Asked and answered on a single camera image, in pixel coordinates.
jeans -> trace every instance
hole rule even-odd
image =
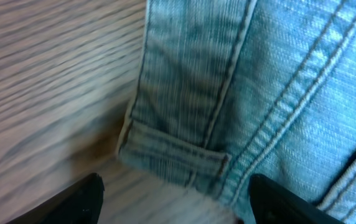
[[[254,173],[356,223],[356,1],[148,0],[118,156],[245,223]]]

wooden table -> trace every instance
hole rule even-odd
[[[100,223],[231,223],[193,192],[113,158],[145,0],[0,0],[0,223],[76,180],[105,183]]]

wooden surface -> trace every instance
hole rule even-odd
[[[231,223],[199,194],[113,158],[138,74],[144,0],[0,0],[0,223],[79,178],[100,223]]]

denim jacket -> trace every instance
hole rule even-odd
[[[356,1],[148,0],[118,154],[245,223],[254,173],[356,223]]]

